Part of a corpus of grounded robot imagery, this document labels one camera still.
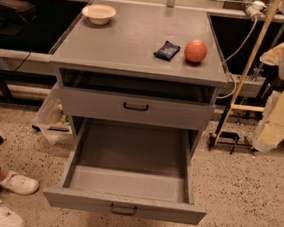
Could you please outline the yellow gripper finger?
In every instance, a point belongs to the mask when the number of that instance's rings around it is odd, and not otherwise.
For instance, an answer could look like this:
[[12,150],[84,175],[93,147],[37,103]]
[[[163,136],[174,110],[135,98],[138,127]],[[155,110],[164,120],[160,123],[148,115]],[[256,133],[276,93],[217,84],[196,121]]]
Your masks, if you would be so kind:
[[269,152],[284,140],[284,91],[274,91],[264,107],[257,124],[253,145],[257,151]]
[[283,50],[284,50],[284,43],[280,43],[274,48],[268,50],[267,52],[264,52],[260,57],[260,61],[263,64],[269,66],[279,66]]

